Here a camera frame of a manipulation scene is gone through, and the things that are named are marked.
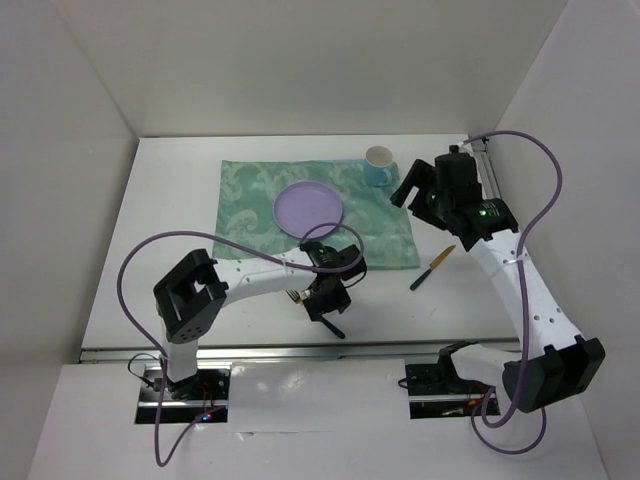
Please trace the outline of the gold fork black handle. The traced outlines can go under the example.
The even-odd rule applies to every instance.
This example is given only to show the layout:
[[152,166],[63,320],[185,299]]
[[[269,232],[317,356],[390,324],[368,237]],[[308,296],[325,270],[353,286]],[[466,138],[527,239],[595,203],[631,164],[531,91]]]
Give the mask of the gold fork black handle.
[[302,306],[305,309],[312,322],[324,325],[334,336],[341,340],[346,338],[346,335],[342,330],[329,322],[321,313],[318,313],[316,310],[309,307],[299,292],[295,290],[286,290],[286,294],[296,305]]

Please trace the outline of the blue mug white inside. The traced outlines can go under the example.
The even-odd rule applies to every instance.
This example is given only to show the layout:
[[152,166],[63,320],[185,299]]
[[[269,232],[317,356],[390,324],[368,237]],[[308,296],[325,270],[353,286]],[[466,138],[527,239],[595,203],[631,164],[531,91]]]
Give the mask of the blue mug white inside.
[[365,152],[364,175],[366,183],[371,187],[389,186],[393,179],[391,167],[392,152],[383,146],[370,147]]

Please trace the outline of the gold knife black handle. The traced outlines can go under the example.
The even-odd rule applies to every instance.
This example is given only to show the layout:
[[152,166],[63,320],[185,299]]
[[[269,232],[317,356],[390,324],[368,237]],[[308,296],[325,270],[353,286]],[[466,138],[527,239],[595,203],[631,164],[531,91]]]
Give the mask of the gold knife black handle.
[[433,273],[433,271],[454,251],[456,248],[455,245],[450,245],[445,248],[437,257],[433,259],[433,261],[429,264],[429,267],[416,279],[414,280],[409,289],[411,291],[415,291],[420,287],[420,285]]

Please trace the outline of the purple plate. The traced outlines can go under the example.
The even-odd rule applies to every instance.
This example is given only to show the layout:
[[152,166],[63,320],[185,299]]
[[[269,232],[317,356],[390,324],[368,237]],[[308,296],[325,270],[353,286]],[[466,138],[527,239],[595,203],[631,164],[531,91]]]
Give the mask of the purple plate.
[[341,221],[343,203],[329,186],[312,181],[297,182],[283,189],[273,205],[276,223],[286,234],[301,239],[323,237]]

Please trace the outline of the green patterned cloth napkin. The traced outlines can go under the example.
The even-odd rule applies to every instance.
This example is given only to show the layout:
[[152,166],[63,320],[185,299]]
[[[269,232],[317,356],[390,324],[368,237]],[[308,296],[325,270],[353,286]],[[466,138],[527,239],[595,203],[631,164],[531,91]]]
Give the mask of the green patterned cloth napkin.
[[420,266],[408,214],[389,200],[398,182],[383,187],[367,185],[362,160],[224,160],[220,169],[215,234],[271,255],[297,246],[299,240],[277,225],[273,204],[283,189],[301,181],[325,184],[340,196],[342,222],[362,237],[364,257],[370,269]]

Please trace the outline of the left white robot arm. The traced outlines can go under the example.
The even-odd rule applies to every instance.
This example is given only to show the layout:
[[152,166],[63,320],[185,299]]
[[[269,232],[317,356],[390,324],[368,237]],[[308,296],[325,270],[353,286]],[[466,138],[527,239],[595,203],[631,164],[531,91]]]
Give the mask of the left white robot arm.
[[204,249],[190,252],[153,289],[164,323],[163,389],[173,399],[193,394],[200,382],[199,339],[223,308],[248,298],[284,292],[305,309],[311,321],[343,339],[345,334],[326,316],[341,314],[351,305],[346,283],[358,282],[366,273],[366,262],[354,244],[337,250],[305,242],[277,254],[273,262],[213,259]]

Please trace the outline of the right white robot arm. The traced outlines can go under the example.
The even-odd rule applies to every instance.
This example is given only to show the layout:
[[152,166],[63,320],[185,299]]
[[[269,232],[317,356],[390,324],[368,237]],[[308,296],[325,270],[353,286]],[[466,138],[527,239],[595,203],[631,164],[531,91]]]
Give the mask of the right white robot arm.
[[392,194],[396,207],[457,237],[482,267],[516,328],[521,352],[458,342],[440,350],[436,379],[448,392],[469,381],[501,387],[523,413],[582,393],[605,358],[563,313],[522,244],[507,204],[488,199],[475,159],[457,146],[433,163],[417,159]]

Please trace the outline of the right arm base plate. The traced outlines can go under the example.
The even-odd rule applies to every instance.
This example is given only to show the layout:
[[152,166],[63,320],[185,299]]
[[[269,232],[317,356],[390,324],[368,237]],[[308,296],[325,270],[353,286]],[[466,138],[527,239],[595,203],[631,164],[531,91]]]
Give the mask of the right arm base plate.
[[489,386],[478,381],[447,380],[437,364],[406,364],[398,381],[410,396],[483,395]]

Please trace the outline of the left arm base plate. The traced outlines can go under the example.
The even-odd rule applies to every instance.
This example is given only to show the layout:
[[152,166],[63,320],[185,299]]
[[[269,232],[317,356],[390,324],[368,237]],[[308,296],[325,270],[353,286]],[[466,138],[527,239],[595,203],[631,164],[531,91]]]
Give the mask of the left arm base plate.
[[[139,390],[139,407],[156,407],[160,396],[161,370],[159,367],[146,368],[142,377],[152,383],[141,384]],[[165,408],[195,408],[202,411],[204,407],[225,407],[229,396],[231,366],[229,364],[205,365],[199,368],[198,379],[189,391],[182,390],[172,394],[165,390],[162,406]]]

